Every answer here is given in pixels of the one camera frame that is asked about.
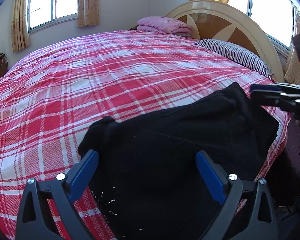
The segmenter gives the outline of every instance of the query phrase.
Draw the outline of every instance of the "blue gripper pad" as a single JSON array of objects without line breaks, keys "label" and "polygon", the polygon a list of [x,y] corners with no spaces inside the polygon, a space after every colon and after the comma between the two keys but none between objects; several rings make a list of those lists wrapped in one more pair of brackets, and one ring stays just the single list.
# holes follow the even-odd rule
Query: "blue gripper pad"
[{"label": "blue gripper pad", "polygon": [[82,160],[67,173],[66,190],[72,204],[81,198],[99,165],[99,154],[89,150]]},{"label": "blue gripper pad", "polygon": [[228,189],[226,172],[221,172],[221,166],[216,165],[204,151],[196,154],[195,163],[213,200],[218,201],[220,205],[223,205],[226,200],[226,192]]}]

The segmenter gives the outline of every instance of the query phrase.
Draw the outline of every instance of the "window frame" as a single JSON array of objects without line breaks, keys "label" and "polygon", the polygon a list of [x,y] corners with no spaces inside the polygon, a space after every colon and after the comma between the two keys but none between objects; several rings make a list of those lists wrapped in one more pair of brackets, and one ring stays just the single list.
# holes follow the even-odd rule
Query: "window frame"
[{"label": "window frame", "polygon": [[[251,15],[252,15],[252,6],[253,6],[253,0],[248,0],[246,15],[248,15],[250,18],[251,18]],[[296,17],[296,10],[295,10],[292,2],[291,2],[291,6],[292,6],[292,20],[293,20],[293,28],[292,28],[292,33],[291,33],[291,38],[292,38],[293,34],[294,34],[294,31],[295,31],[295,27],[296,27],[295,22],[296,22],[297,17]],[[287,47],[282,42],[280,42],[276,38],[272,37],[268,33],[266,33],[266,34],[269,37],[269,39],[272,41],[272,44],[274,45],[276,50],[278,52],[280,52],[282,55],[284,55],[285,57],[288,57],[289,50],[291,48],[291,44],[290,44],[289,47]]]},{"label": "window frame", "polygon": [[50,21],[42,23],[42,24],[40,24],[40,25],[38,25],[38,26],[31,29],[31,27],[30,27],[30,2],[31,2],[31,0],[27,1],[27,24],[28,24],[29,34],[35,33],[37,31],[40,31],[40,30],[45,29],[47,27],[53,26],[53,25],[58,24],[60,22],[66,22],[66,21],[70,21],[70,20],[78,18],[78,10],[75,14],[70,14],[70,15],[66,15],[66,16],[62,16],[60,18],[57,18],[57,0],[51,0]]}]

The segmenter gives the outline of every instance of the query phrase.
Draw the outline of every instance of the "bed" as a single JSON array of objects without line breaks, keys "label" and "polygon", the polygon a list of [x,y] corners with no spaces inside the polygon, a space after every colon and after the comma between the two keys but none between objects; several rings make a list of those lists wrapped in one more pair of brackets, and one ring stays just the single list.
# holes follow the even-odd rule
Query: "bed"
[{"label": "bed", "polygon": [[[190,24],[193,38],[249,49],[273,70],[275,81],[283,81],[271,41],[242,12],[199,0],[179,6],[168,17]],[[26,181],[52,179],[79,162],[78,145],[103,116],[120,122],[193,103],[233,82],[247,94],[251,84],[271,84],[194,42],[135,30],[99,33],[37,50],[0,79],[0,229],[8,239],[15,237]],[[278,120],[279,130],[258,177],[266,175],[285,147],[290,120],[280,109],[265,109]],[[74,206],[96,239],[115,239],[88,189]],[[50,209],[61,236],[68,239],[53,202]]]}]

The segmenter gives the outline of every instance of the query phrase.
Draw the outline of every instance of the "window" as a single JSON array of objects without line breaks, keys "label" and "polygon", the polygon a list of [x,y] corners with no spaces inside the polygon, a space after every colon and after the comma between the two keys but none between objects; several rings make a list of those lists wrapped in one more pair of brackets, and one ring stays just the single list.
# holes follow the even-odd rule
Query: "window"
[{"label": "window", "polygon": [[294,25],[289,0],[229,0],[228,4],[248,14],[275,43],[289,49]]},{"label": "window", "polygon": [[77,0],[28,0],[29,31],[76,13]]}]

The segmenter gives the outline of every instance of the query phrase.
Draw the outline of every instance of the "folded pink blanket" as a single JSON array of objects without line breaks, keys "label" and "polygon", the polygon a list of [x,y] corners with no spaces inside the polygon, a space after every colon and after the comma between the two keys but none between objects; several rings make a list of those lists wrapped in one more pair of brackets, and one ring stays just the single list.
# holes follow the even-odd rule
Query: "folded pink blanket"
[{"label": "folded pink blanket", "polygon": [[[145,32],[151,32],[151,33],[165,33],[164,31],[162,30],[159,30],[157,28],[154,28],[154,27],[150,27],[150,26],[143,26],[143,25],[139,25],[137,27],[137,30],[138,31],[145,31]],[[178,28],[177,30],[173,31],[172,34],[188,34],[191,36],[191,31],[188,29],[188,28]]]},{"label": "folded pink blanket", "polygon": [[191,34],[191,26],[168,17],[151,16],[138,20],[138,25],[156,28],[168,34],[189,33]]},{"label": "folded pink blanket", "polygon": [[138,31],[151,32],[151,33],[165,33],[164,31],[159,30],[159,29],[157,29],[157,28],[150,27],[150,26],[143,26],[143,25],[139,25],[139,26],[137,27],[137,30],[138,30]]}]

